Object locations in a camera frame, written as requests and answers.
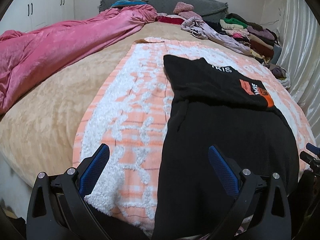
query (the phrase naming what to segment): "green folded garment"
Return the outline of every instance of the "green folded garment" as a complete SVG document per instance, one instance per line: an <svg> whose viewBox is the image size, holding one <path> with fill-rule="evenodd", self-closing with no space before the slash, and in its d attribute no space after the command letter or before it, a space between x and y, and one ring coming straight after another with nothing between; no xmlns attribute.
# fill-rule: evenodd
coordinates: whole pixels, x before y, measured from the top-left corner
<svg viewBox="0 0 320 240"><path fill-rule="evenodd" d="M247 24L245 24L245 23L243 23L243 22L240 22L239 20L234 19L234 18L231 18L231 19L224 18L223 20L225 21L225 23L238 24L238 25L243 26L243 28L248 27Z"/></svg>

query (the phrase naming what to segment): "metal bolt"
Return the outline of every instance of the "metal bolt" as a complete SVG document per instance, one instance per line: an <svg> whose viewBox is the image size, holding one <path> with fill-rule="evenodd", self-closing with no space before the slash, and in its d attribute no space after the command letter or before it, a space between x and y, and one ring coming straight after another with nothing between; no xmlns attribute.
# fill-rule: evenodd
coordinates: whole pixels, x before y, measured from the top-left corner
<svg viewBox="0 0 320 240"><path fill-rule="evenodd" d="M242 171L242 173L243 173L244 175L249 176L249 175L251 174L251 171L248 170L248 169L244 169L244 170Z"/></svg>
<svg viewBox="0 0 320 240"><path fill-rule="evenodd" d="M272 174L272 176L275 178L275 179L279 179L280 178L280 175L278 174L278 173L274 173L274 174Z"/></svg>
<svg viewBox="0 0 320 240"><path fill-rule="evenodd" d="M40 172L40 173L38 174L38 178L39 178L39 179L42 179L44 176L45 176L45 173L44 173L44 172Z"/></svg>
<svg viewBox="0 0 320 240"><path fill-rule="evenodd" d="M75 172L76 172L76 169L75 169L75 168L70 168L70 169L67 171L67 173L68 173L69 175L75 174Z"/></svg>

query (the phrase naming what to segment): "white wardrobe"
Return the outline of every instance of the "white wardrobe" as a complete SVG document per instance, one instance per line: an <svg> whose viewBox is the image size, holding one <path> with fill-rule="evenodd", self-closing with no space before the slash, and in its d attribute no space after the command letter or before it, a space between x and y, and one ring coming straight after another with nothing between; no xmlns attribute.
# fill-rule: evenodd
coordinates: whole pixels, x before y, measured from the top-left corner
<svg viewBox="0 0 320 240"><path fill-rule="evenodd" d="M6 30L29 32L64 20L74 20L74 0L13 0L0 21Z"/></svg>

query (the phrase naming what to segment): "white curtain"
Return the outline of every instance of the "white curtain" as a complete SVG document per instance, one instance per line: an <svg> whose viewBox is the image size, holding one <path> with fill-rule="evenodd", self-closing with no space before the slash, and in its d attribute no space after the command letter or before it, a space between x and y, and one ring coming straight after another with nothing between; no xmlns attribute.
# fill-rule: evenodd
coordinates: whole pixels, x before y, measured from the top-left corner
<svg viewBox="0 0 320 240"><path fill-rule="evenodd" d="M290 75L289 92L306 115L320 146L320 26L305 0L283 0L277 29L278 65Z"/></svg>

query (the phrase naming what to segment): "peach and white towel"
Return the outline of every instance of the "peach and white towel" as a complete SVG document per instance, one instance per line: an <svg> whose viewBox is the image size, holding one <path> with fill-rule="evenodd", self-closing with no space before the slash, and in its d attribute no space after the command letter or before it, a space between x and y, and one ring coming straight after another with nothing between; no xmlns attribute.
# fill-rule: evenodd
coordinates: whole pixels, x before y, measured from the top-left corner
<svg viewBox="0 0 320 240"><path fill-rule="evenodd" d="M154 228L162 145L173 92L163 65L166 54L231 65L241 74L261 80L283 113L296 138L298 151L315 143L308 121L272 73L256 60L199 42L146 38L135 42L100 88L76 134L75 167L92 156L101 143L110 160L93 192L85 200L101 212L139 226L147 235ZM307 167L300 162L300 171Z"/></svg>

